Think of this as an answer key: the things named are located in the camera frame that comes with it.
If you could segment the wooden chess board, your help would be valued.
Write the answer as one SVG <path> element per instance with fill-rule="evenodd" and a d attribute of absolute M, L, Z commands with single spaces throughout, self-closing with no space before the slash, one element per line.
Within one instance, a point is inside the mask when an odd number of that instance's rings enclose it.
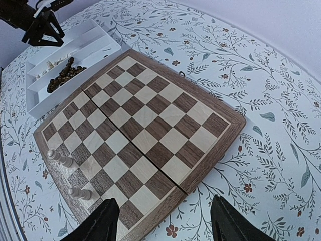
<path fill-rule="evenodd" d="M 142 240 L 204 179 L 246 120 L 188 80 L 129 50 L 67 98 L 34 132 L 73 215 L 119 206 L 117 240 Z M 55 149 L 73 159 L 48 159 Z M 88 189 L 88 201 L 68 188 Z"/>

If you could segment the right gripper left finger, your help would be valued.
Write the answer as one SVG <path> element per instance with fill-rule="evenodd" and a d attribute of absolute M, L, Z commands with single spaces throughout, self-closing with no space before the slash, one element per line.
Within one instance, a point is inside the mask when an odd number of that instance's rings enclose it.
<path fill-rule="evenodd" d="M 62 240 L 116 240 L 119 206 L 114 198 L 105 199 L 72 233 Z"/>

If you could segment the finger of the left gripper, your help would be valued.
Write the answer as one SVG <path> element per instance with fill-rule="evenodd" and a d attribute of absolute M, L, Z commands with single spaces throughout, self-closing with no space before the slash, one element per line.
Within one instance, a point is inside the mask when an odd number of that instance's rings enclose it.
<path fill-rule="evenodd" d="M 58 20 L 56 19 L 53 12 L 44 12 L 41 15 L 42 20 L 42 33 L 41 33 L 41 39 L 40 39 L 40 45 L 41 46 L 54 46 L 54 47 L 60 47 L 63 45 L 62 38 L 65 36 L 62 28 L 60 27 Z M 44 40 L 42 37 L 46 35 L 49 37 L 53 37 L 55 41 L 51 40 Z"/>
<path fill-rule="evenodd" d="M 43 40 L 44 35 L 47 33 L 47 20 L 48 18 L 44 15 L 36 18 L 33 15 L 27 17 L 21 26 L 26 31 L 22 42 L 31 46 L 47 46 L 47 40 Z"/>

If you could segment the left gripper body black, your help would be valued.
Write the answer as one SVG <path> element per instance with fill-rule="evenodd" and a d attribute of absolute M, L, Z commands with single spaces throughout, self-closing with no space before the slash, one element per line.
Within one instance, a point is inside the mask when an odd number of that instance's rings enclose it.
<path fill-rule="evenodd" d="M 1 20 L 13 28 L 28 28 L 45 11 L 57 11 L 72 1 L 38 1 L 36 7 L 28 1 L 1 1 Z"/>

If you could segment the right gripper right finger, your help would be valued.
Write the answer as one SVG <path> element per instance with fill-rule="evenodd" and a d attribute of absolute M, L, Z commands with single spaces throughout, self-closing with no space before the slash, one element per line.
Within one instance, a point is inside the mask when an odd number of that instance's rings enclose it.
<path fill-rule="evenodd" d="M 222 196 L 214 196 L 210 214 L 214 240 L 273 240 L 253 226 Z"/>

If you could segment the light chess king piece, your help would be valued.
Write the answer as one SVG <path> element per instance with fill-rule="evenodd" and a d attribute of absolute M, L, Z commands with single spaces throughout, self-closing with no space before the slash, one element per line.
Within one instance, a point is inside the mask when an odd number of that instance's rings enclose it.
<path fill-rule="evenodd" d="M 55 161 L 58 164 L 63 165 L 66 168 L 70 168 L 73 165 L 73 159 L 68 156 L 61 155 L 55 149 L 50 149 L 47 152 L 48 159 L 51 161 Z"/>

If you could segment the white plastic compartment tray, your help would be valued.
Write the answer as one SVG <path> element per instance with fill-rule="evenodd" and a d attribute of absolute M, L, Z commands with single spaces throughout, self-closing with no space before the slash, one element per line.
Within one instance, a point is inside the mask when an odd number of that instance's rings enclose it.
<path fill-rule="evenodd" d="M 61 47 L 44 47 L 26 62 L 27 113 L 39 119 L 122 53 L 93 20 L 71 28 Z"/>

